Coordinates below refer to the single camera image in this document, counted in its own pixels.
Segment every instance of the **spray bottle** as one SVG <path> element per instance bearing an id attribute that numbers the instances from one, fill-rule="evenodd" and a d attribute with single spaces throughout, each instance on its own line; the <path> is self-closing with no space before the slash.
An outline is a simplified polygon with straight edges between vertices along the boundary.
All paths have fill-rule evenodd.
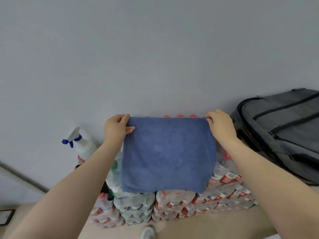
<path id="1" fill-rule="evenodd" d="M 62 140 L 63 144 L 70 144 L 78 152 L 78 159 L 86 161 L 98 148 L 88 140 L 85 140 L 80 134 L 80 127 L 74 128 L 67 139 Z"/>

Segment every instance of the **sneaker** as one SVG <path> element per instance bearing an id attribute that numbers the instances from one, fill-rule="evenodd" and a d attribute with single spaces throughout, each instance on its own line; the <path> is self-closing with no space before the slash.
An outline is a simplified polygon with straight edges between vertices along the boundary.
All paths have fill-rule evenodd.
<path id="1" fill-rule="evenodd" d="M 156 239 L 156 232 L 153 226 L 146 226 L 142 231 L 140 239 Z"/>

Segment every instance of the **spray head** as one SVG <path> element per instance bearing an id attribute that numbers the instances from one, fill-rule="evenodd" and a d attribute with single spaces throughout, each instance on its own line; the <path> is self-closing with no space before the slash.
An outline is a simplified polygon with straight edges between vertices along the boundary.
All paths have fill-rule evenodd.
<path id="1" fill-rule="evenodd" d="M 63 144 L 70 144 L 71 148 L 73 148 L 73 141 L 77 142 L 80 141 L 82 138 L 81 134 L 80 134 L 80 127 L 76 127 L 74 128 L 74 130 L 71 132 L 71 134 L 69 135 L 69 137 L 67 139 L 63 139 L 62 143 Z"/>

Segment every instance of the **blue cloth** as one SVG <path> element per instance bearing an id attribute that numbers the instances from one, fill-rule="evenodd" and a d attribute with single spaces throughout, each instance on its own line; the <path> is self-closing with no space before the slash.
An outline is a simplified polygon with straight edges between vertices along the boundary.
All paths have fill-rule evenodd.
<path id="1" fill-rule="evenodd" d="M 204 118 L 130 117 L 123 145 L 124 192 L 202 193 L 213 175 L 216 140 Z"/>

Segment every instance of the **gray backpack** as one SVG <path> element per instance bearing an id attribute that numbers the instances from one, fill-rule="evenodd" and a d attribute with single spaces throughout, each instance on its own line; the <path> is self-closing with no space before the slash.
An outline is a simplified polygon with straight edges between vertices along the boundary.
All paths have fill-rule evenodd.
<path id="1" fill-rule="evenodd" d="M 247 99 L 231 117 L 237 136 L 254 151 L 306 184 L 319 184 L 318 91 L 293 89 Z"/>

